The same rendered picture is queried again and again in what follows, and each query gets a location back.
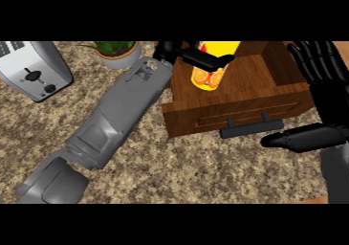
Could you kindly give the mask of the brown wooden drawer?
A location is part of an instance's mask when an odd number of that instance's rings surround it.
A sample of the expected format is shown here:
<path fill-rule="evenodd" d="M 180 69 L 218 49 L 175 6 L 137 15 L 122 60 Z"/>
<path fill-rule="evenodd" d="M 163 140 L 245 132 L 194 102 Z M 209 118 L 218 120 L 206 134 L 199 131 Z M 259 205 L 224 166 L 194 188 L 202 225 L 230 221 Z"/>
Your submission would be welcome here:
<path fill-rule="evenodd" d="M 243 41 L 218 89 L 191 82 L 193 66 L 175 63 L 174 101 L 163 105 L 171 137 L 299 116 L 314 107 L 308 84 L 283 41 Z"/>

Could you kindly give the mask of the yellow orange-print cup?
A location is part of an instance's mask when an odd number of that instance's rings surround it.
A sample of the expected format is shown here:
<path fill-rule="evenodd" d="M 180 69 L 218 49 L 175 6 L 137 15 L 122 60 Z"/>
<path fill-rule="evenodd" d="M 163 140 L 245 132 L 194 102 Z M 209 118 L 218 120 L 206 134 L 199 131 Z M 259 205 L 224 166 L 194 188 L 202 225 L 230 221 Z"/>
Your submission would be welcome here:
<path fill-rule="evenodd" d="M 239 49 L 239 41 L 202 41 L 199 49 L 211 55 L 221 57 L 224 55 L 233 55 Z M 214 91 L 221 83 L 227 72 L 228 66 L 219 68 L 215 72 L 196 67 L 191 74 L 193 84 L 206 91 Z"/>

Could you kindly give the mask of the potted green plant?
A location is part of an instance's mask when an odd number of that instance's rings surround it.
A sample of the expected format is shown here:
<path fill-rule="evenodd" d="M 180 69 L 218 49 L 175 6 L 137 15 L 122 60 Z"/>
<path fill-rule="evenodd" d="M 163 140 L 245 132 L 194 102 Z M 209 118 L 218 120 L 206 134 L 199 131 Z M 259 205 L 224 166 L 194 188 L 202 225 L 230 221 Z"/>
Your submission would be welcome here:
<path fill-rule="evenodd" d="M 95 41 L 87 48 L 95 50 L 104 65 L 112 69 L 128 68 L 143 53 L 138 41 Z"/>

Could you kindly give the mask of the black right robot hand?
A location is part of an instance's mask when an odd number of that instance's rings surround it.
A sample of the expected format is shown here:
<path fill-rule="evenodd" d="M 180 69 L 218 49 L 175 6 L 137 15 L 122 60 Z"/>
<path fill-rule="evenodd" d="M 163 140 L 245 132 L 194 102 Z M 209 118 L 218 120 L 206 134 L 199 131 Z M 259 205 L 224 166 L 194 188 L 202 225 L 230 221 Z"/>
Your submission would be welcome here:
<path fill-rule="evenodd" d="M 310 85 L 321 122 L 270 134 L 261 144 L 304 153 L 349 144 L 349 69 L 330 41 L 296 41 L 287 50 Z"/>

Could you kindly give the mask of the silver toaster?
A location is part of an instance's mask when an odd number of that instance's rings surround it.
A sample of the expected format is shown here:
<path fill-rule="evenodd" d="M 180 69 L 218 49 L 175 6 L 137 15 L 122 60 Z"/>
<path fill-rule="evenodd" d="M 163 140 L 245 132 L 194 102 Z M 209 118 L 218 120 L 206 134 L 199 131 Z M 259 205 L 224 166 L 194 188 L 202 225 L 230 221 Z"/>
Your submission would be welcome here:
<path fill-rule="evenodd" d="M 0 41 L 0 80 L 35 102 L 73 84 L 72 70 L 51 41 Z"/>

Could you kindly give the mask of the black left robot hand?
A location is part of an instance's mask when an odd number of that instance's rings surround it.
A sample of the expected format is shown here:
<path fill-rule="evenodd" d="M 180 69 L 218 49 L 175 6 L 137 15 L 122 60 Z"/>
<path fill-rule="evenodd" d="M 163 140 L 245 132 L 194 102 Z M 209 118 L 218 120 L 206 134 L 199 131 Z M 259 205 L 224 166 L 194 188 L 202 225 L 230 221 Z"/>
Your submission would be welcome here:
<path fill-rule="evenodd" d="M 168 61 L 175 64 L 177 58 L 181 56 L 183 61 L 206 70 L 208 72 L 217 72 L 219 68 L 224 68 L 236 59 L 234 55 L 215 55 L 200 51 L 197 49 L 197 41 L 188 41 L 188 47 L 181 48 L 184 41 L 159 41 L 156 44 L 156 50 L 153 57 L 159 61 Z"/>

